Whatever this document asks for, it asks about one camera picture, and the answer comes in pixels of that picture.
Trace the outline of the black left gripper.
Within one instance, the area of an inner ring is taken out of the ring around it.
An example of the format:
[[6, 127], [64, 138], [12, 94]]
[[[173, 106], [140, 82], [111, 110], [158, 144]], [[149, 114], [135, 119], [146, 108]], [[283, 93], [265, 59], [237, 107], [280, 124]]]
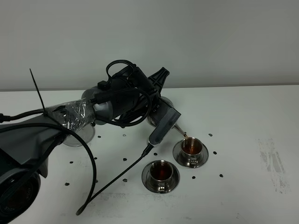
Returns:
[[152, 102], [151, 111], [158, 104], [158, 99], [162, 97], [161, 90], [168, 75], [169, 71], [162, 67], [159, 71], [147, 77], [139, 67], [135, 67], [133, 74], [130, 76], [133, 79], [135, 86], [138, 89], [145, 91], [150, 96]]

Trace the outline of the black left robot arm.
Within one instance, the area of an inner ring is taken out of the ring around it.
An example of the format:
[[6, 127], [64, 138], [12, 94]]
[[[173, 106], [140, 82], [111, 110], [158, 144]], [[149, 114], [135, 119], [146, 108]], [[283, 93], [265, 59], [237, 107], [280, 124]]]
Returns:
[[48, 175], [48, 157], [69, 136], [92, 154], [79, 136], [85, 126], [111, 124], [122, 128], [150, 119], [155, 130], [142, 156], [161, 143], [180, 113], [161, 97], [169, 71], [147, 77], [139, 67], [125, 67], [86, 90], [80, 100], [0, 117], [0, 221], [7, 224], [34, 202], [41, 177]]

